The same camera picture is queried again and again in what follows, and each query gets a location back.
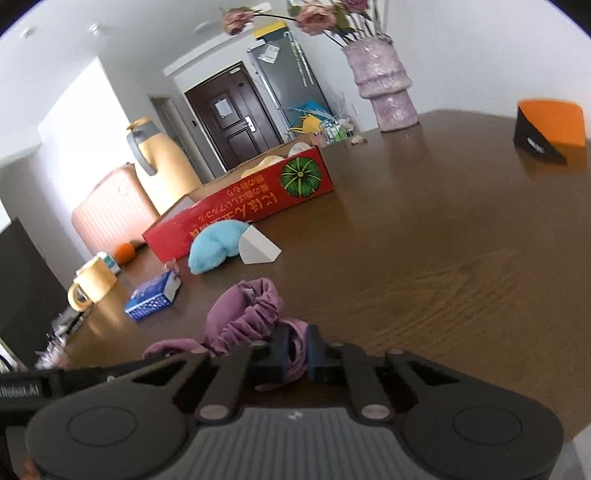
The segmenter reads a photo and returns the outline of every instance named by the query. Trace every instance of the brown door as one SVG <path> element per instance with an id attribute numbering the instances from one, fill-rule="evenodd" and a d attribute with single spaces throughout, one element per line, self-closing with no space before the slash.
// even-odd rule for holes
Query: brown door
<path id="1" fill-rule="evenodd" d="M 185 95 L 228 170 L 281 143 L 243 64 Z"/>

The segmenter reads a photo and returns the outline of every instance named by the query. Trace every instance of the blue box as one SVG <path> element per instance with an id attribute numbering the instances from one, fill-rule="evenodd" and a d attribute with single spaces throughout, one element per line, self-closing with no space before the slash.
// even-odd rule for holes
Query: blue box
<path id="1" fill-rule="evenodd" d="M 181 279 L 173 271 L 141 284 L 125 305 L 125 313 L 136 322 L 173 304 Z"/>

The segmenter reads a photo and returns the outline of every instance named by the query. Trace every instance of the gray refrigerator door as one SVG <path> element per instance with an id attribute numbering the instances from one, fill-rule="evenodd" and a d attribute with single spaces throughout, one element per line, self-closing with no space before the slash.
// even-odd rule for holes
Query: gray refrigerator door
<path id="1" fill-rule="evenodd" d="M 268 43 L 281 49 L 275 63 L 268 63 L 259 59 L 259 55 L 263 52 L 265 45 L 253 48 L 252 54 L 256 59 L 258 67 L 262 70 L 263 74 L 266 75 L 269 85 L 275 92 L 275 96 L 283 108 L 288 122 L 292 123 L 293 120 L 302 116 L 299 112 L 290 111 L 289 107 L 295 107 L 310 100 L 314 100 L 316 103 L 330 111 L 326 99 L 324 98 L 324 94 L 322 94 L 322 90 L 318 87 L 318 82 L 316 81 L 314 74 L 312 73 L 312 77 L 314 78 L 314 85 L 312 85 L 306 72 L 306 68 L 301 64 L 307 83 L 307 86 L 304 86 L 304 80 L 298 69 L 290 41 L 287 38 L 281 38 L 279 40 L 272 40 Z"/>

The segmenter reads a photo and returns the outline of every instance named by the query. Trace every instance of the purple scrunchie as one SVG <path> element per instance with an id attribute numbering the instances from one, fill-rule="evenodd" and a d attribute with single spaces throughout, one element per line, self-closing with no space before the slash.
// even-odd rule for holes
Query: purple scrunchie
<path id="1" fill-rule="evenodd" d="M 205 346 L 214 355 L 224 355 L 232 347 L 269 336 L 276 322 L 290 327 L 290 352 L 285 381 L 300 378 L 306 371 L 306 329 L 308 324 L 293 318 L 279 319 L 283 300 L 269 278 L 241 281 L 226 290 L 207 314 Z M 166 350 L 189 351 L 201 345 L 193 339 L 170 339 L 150 346 L 144 356 Z"/>

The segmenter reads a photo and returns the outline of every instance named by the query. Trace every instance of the red cardboard box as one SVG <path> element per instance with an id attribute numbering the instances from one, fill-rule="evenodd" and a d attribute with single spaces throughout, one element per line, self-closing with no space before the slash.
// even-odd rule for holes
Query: red cardboard box
<path id="1" fill-rule="evenodd" d="M 162 262 L 176 260 L 188 255 L 193 239 L 214 222 L 257 222 L 334 190 L 318 147 L 240 179 L 266 156 L 287 154 L 294 143 L 269 150 L 185 195 L 144 232 L 146 243 Z"/>

